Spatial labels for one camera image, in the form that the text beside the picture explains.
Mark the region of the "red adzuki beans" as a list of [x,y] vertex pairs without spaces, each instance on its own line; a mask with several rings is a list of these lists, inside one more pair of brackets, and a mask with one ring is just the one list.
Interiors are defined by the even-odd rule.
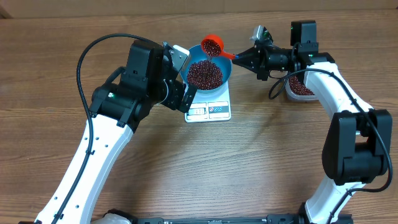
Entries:
[[[219,66],[211,61],[212,57],[219,57],[223,51],[214,40],[206,39],[201,45],[209,58],[193,62],[187,73],[187,82],[200,90],[212,90],[223,83],[223,74]],[[262,43],[251,47],[237,55],[229,57],[232,64],[248,69],[257,75],[258,80],[266,81],[273,70],[281,72],[295,72],[299,69],[294,50],[274,47],[270,43]]]

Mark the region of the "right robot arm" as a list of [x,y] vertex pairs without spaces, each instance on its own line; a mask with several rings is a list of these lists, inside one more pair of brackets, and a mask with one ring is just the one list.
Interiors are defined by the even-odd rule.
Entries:
[[322,150],[325,177],[297,214],[266,216],[266,223],[351,223],[342,208],[356,192],[367,192],[368,184],[385,175],[393,179],[389,154],[392,116],[376,110],[348,85],[333,57],[319,50],[315,21],[293,21],[290,48],[274,45],[270,32],[259,26],[254,45],[237,54],[232,62],[265,81],[271,72],[284,73],[271,87],[269,98],[277,97],[288,80],[297,77],[318,99],[331,124]]

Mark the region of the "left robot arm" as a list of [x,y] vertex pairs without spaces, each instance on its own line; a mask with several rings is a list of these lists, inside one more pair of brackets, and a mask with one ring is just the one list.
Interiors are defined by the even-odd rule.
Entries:
[[85,105],[86,128],[53,197],[34,223],[89,223],[110,170],[153,106],[186,113],[196,93],[177,80],[189,50],[135,40],[127,64],[95,89]]

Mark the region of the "white digital kitchen scale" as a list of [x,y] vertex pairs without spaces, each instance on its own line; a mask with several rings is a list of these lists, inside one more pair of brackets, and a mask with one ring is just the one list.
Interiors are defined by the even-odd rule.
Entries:
[[213,90],[198,90],[188,113],[187,123],[205,123],[229,121],[231,119],[231,102],[228,82]]

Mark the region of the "clear plastic container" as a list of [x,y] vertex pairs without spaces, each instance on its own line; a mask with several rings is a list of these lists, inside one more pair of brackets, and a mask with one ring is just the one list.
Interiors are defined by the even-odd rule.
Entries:
[[289,78],[285,86],[287,98],[291,101],[310,102],[318,98],[304,84],[301,84],[296,76]]

